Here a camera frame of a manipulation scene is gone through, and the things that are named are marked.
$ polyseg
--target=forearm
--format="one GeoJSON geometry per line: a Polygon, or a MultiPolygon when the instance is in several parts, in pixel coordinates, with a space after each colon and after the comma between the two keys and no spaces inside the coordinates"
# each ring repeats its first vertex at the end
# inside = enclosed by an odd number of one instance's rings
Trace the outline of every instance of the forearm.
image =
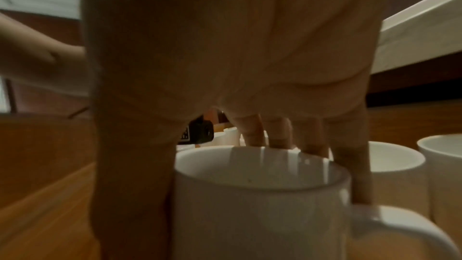
{"type": "Polygon", "coordinates": [[[85,50],[0,14],[0,75],[64,93],[87,95],[85,50]]]}

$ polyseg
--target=black object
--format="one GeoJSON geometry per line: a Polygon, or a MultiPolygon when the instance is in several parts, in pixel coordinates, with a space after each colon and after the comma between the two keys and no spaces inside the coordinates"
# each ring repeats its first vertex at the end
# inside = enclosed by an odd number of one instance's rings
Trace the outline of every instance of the black object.
{"type": "Polygon", "coordinates": [[[189,123],[178,144],[200,144],[213,140],[213,123],[200,116],[189,123]]]}

